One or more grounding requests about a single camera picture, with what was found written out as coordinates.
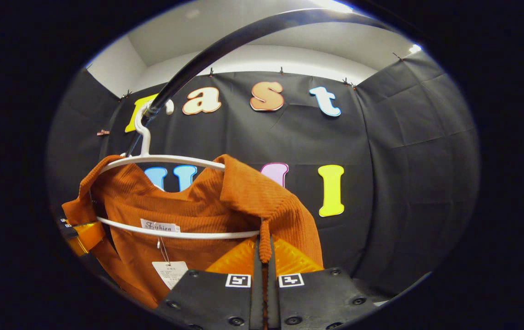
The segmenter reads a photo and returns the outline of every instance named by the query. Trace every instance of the black fabric backdrop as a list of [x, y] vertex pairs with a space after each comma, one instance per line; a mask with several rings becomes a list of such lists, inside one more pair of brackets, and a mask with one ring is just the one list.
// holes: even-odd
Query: black fabric backdrop
[[[83, 83], [98, 83], [88, 73], [82, 75], [77, 79]], [[261, 81], [282, 84], [285, 104], [279, 110], [251, 109], [251, 88]], [[55, 207], [76, 197], [80, 180], [97, 163], [102, 143], [108, 142], [107, 154], [127, 150], [133, 133], [124, 133], [124, 128], [134, 102], [164, 86], [133, 93], [114, 111], [115, 96], [83, 83], [75, 81], [72, 89], [89, 94], [70, 91], [65, 96], [50, 135], [48, 180]], [[182, 113], [187, 94], [207, 86], [218, 88], [222, 106], [212, 113]], [[335, 94], [332, 103], [341, 109], [340, 116], [322, 113], [309, 93], [317, 86]], [[423, 52], [383, 69], [356, 89], [288, 73], [217, 73], [195, 77], [172, 100], [174, 113], [162, 111], [149, 126], [151, 153], [208, 160], [228, 153], [258, 170], [266, 163], [287, 163], [285, 186], [314, 216], [325, 267], [343, 267], [390, 294], [433, 270], [469, 220], [480, 171], [474, 124], [458, 88]], [[88, 102], [85, 117], [69, 115], [81, 111], [65, 106], [83, 101]], [[108, 114], [115, 117], [113, 126], [106, 128]], [[104, 128], [111, 132], [108, 140], [96, 136]], [[344, 168], [345, 210], [320, 217], [323, 178], [318, 168], [329, 164]], [[178, 164], [140, 167], [155, 165], [168, 170], [165, 189], [178, 191], [178, 179], [172, 175]]]

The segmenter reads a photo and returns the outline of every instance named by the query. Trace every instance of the white ceiling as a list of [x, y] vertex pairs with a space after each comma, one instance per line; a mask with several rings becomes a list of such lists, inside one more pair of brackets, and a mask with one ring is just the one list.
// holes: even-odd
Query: white ceiling
[[[329, 6], [331, 0], [196, 0], [140, 25], [128, 37], [150, 66], [204, 50], [258, 19], [303, 8]], [[318, 50], [380, 70], [410, 54], [412, 42], [394, 32], [353, 23], [291, 27], [249, 44], [274, 44]]]

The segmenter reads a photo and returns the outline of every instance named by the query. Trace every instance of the colorful foam letter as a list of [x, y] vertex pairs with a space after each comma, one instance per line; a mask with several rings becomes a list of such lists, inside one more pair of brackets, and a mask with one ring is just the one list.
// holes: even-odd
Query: colorful foam letter
[[135, 103], [133, 103], [136, 107], [133, 109], [132, 118], [129, 120], [129, 123], [125, 127], [125, 133], [129, 133], [136, 130], [136, 125], [133, 122], [134, 119], [136, 119], [136, 114], [138, 114], [138, 110], [140, 110], [140, 107], [142, 107], [144, 103], [155, 99], [156, 96], [158, 96], [158, 94], [146, 96], [145, 98], [140, 98]]
[[219, 90], [215, 87], [203, 87], [190, 92], [187, 96], [188, 102], [184, 103], [182, 112], [185, 115], [196, 115], [197, 113], [213, 112], [221, 107], [219, 102]]
[[161, 190], [164, 190], [164, 178], [168, 171], [164, 167], [150, 167], [144, 171], [150, 181]]
[[172, 172], [178, 177], [178, 188], [182, 192], [193, 183], [193, 176], [197, 173], [197, 167], [194, 165], [178, 165], [174, 167]]
[[339, 165], [321, 166], [319, 167], [319, 175], [323, 177], [323, 207], [319, 209], [319, 215], [322, 217], [341, 215], [344, 209], [341, 203], [343, 167]]
[[325, 115], [333, 117], [341, 115], [341, 109], [333, 107], [333, 104], [331, 104], [331, 100], [335, 100], [335, 94], [327, 92], [327, 89], [323, 86], [312, 88], [309, 92], [317, 98], [319, 107]]
[[275, 111], [284, 105], [282, 85], [277, 82], [259, 82], [252, 87], [253, 98], [249, 105], [255, 111]]
[[262, 167], [260, 172], [284, 187], [284, 178], [288, 172], [288, 165], [285, 163], [268, 163]]

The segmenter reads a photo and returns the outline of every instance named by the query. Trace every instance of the screw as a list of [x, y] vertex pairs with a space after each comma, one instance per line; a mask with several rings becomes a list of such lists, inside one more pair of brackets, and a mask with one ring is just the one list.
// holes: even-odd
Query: screw
[[327, 328], [325, 328], [325, 330], [333, 329], [333, 328], [335, 328], [336, 326], [340, 326], [341, 324], [343, 324], [343, 323], [341, 323], [341, 322], [335, 322], [335, 323], [333, 323], [333, 324], [329, 324], [329, 325], [327, 326]]
[[172, 307], [172, 308], [175, 308], [175, 309], [180, 309], [180, 305], [178, 305], [178, 303], [176, 303], [176, 301], [168, 301], [166, 303], [166, 305], [168, 305], [168, 307]]
[[356, 298], [356, 299], [353, 300], [353, 304], [354, 305], [362, 305], [365, 302], [366, 302], [366, 298], [364, 298], [364, 297]]
[[302, 318], [300, 317], [289, 317], [286, 319], [286, 321], [284, 321], [284, 323], [288, 325], [295, 325], [295, 324], [299, 324], [300, 322], [302, 322]]
[[234, 326], [241, 325], [243, 324], [243, 319], [242, 318], [230, 318], [229, 324], [234, 325]]

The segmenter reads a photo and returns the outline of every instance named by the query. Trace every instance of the hanger hook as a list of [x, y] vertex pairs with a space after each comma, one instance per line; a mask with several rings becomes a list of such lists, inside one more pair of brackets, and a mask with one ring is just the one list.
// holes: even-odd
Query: hanger hook
[[138, 113], [136, 114], [136, 119], [134, 121], [134, 124], [136, 126], [136, 132], [140, 133], [142, 136], [142, 152], [140, 153], [140, 156], [150, 156], [150, 140], [151, 140], [151, 134], [150, 130], [146, 128], [142, 124], [142, 117], [144, 116], [144, 112], [146, 112], [147, 109], [151, 106], [153, 100], [150, 100], [140, 109], [138, 110]]

